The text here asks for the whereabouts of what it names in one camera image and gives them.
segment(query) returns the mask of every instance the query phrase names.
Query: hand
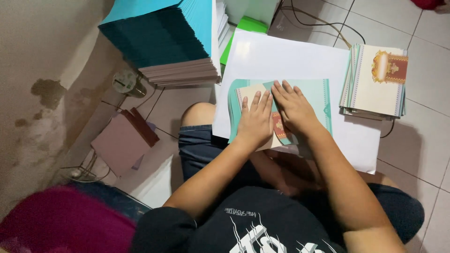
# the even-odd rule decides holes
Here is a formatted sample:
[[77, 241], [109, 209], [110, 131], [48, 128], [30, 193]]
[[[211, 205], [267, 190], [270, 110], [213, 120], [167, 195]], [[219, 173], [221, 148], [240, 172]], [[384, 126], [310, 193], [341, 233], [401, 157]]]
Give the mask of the hand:
[[286, 127], [294, 134], [302, 133], [308, 137], [311, 133], [324, 129], [300, 88], [295, 86], [293, 89], [286, 80], [283, 80], [283, 87], [278, 81], [274, 81], [272, 94]]
[[274, 125], [270, 113], [272, 111], [272, 95], [268, 90], [261, 98], [258, 91], [253, 98], [250, 110], [248, 97], [242, 100], [242, 116], [238, 125], [238, 134], [235, 140], [241, 142], [252, 152], [264, 145], [273, 136]]

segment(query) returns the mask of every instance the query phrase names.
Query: knee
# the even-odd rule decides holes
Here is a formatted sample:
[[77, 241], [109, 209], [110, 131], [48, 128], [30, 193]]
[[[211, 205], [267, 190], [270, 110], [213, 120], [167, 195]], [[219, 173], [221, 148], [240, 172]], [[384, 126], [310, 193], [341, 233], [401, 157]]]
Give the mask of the knee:
[[210, 103], [198, 102], [189, 106], [181, 116], [182, 126], [209, 125], [214, 120], [216, 106]]

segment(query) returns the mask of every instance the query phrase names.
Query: black wire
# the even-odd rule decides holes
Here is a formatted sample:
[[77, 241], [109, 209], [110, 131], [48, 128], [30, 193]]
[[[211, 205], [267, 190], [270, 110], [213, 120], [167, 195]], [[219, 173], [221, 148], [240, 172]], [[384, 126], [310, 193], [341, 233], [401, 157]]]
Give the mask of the black wire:
[[394, 129], [394, 124], [395, 124], [395, 119], [393, 119], [392, 120], [392, 126], [391, 126], [391, 129], [389, 130], [389, 133], [387, 133], [385, 136], [383, 136], [383, 137], [380, 137], [380, 139], [381, 138], [384, 138], [384, 137], [387, 137], [388, 135], [390, 135], [391, 133], [392, 133], [392, 130]]
[[364, 37], [363, 37], [357, 30], [351, 28], [350, 26], [348, 26], [348, 25], [346, 25], [346, 24], [344, 24], [344, 23], [314, 24], [314, 25], [312, 25], [312, 24], [304, 24], [304, 23], [302, 23], [300, 20], [298, 20], [298, 18], [297, 18], [297, 14], [295, 13], [295, 10], [294, 10], [294, 3], [293, 3], [293, 0], [291, 0], [291, 7], [292, 7], [292, 12], [294, 12], [295, 19], [296, 19], [300, 24], [302, 24], [302, 25], [304, 25], [304, 26], [312, 26], [312, 27], [313, 27], [313, 26], [329, 26], [329, 25], [337, 25], [337, 24], [340, 24], [340, 25], [346, 26], [346, 27], [350, 28], [351, 30], [353, 30], [354, 32], [356, 32], [356, 33], [361, 37], [361, 39], [363, 39], [363, 42], [364, 42], [364, 44], [365, 44], [365, 39], [364, 39]]

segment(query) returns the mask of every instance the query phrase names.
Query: stack of teal paper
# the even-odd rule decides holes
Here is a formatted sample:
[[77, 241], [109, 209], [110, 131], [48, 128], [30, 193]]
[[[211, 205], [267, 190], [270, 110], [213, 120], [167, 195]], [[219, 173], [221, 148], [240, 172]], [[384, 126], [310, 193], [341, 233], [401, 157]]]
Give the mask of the stack of teal paper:
[[350, 49], [340, 113], [393, 120], [405, 115], [408, 52], [356, 44]]
[[116, 0], [99, 29], [159, 86], [220, 79], [215, 0]]
[[[328, 79], [317, 80], [286, 80], [292, 87], [301, 89], [304, 96], [310, 102], [320, 123], [333, 135], [331, 125], [331, 108]], [[236, 79], [231, 83], [228, 91], [228, 111], [231, 123], [231, 134], [229, 143], [236, 137], [239, 120], [241, 118], [242, 100], [246, 96], [252, 101], [257, 91], [264, 93], [270, 91], [274, 82], [270, 80], [247, 80]], [[301, 144], [289, 129], [284, 127], [281, 115], [275, 100], [272, 103], [272, 114], [274, 122], [274, 133], [272, 138], [259, 150], [270, 149], [289, 144]]]

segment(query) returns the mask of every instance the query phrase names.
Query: white tile floor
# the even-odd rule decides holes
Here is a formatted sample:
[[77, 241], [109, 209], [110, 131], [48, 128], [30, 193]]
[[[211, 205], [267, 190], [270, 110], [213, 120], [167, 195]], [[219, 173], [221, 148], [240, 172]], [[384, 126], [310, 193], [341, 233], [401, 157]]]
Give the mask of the white tile floor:
[[[409, 50], [407, 76], [407, 115], [396, 122], [394, 131], [380, 141], [377, 170], [391, 177], [410, 195], [421, 201], [425, 223], [408, 243], [409, 252], [446, 252], [450, 248], [450, 14], [422, 11], [409, 0], [294, 0], [294, 6], [328, 22], [343, 22], [361, 33], [368, 45], [399, 47]], [[318, 23], [297, 14], [304, 23]], [[351, 43], [362, 43], [351, 29], [337, 25]], [[305, 27], [298, 24], [291, 11], [280, 12], [269, 35], [346, 48], [338, 33], [330, 27]], [[127, 99], [122, 109], [137, 106], [144, 99]], [[104, 101], [114, 104], [117, 97]], [[148, 154], [145, 166], [162, 171], [145, 197], [152, 207], [164, 202], [180, 184], [179, 163], [171, 171], [161, 168], [177, 154], [176, 138], [180, 117], [191, 104], [213, 101], [208, 86], [156, 90], [139, 112], [157, 125], [161, 150]], [[384, 124], [383, 133], [390, 129]], [[177, 182], [168, 184], [170, 178]]]

